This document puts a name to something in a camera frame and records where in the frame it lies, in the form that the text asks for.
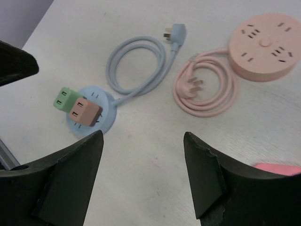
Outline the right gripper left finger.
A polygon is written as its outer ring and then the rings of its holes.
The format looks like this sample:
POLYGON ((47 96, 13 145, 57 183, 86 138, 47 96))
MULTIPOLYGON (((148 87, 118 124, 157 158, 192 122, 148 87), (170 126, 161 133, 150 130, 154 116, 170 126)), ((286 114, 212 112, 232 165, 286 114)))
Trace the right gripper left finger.
POLYGON ((11 170, 0 164, 1 225, 83 225, 102 152, 103 133, 96 131, 11 170))

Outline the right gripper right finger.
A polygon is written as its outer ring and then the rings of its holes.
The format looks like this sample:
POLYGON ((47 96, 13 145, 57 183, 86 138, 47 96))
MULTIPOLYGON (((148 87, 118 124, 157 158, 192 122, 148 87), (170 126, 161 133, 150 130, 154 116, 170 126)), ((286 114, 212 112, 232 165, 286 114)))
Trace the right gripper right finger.
POLYGON ((298 226, 301 176, 246 165, 191 132, 183 139, 196 218, 203 226, 298 226))

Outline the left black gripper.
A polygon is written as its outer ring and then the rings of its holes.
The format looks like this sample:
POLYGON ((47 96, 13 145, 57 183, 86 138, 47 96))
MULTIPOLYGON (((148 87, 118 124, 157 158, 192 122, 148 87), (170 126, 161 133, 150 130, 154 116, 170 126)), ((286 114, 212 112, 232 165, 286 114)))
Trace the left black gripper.
POLYGON ((3 41, 0 42, 0 86, 33 76, 39 66, 31 54, 3 41))

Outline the green charger plug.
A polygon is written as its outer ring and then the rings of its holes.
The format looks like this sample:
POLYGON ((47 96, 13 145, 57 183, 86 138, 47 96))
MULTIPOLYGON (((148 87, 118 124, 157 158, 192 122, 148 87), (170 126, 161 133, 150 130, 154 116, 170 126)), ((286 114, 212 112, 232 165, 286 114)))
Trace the green charger plug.
POLYGON ((60 111, 69 113, 77 99, 80 97, 86 99, 86 97, 80 94, 79 92, 76 92, 67 87, 62 87, 58 96, 53 102, 53 106, 60 111))

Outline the coral pink plug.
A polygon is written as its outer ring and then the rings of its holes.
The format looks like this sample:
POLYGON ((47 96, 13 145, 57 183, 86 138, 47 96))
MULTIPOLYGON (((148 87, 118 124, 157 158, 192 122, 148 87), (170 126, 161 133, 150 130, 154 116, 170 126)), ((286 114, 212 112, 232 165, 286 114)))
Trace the coral pink plug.
POLYGON ((298 166, 259 163, 254 165, 254 167, 263 171, 267 171, 279 175, 285 175, 285 176, 293 176, 301 173, 301 168, 298 166))

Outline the pink brown charger plug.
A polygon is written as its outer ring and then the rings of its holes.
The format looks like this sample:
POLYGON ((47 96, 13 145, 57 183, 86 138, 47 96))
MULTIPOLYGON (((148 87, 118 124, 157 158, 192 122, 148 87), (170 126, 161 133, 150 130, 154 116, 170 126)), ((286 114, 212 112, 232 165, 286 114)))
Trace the pink brown charger plug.
POLYGON ((101 106, 79 97, 73 105, 69 117, 79 124, 92 127, 96 124, 102 111, 103 108, 101 106))

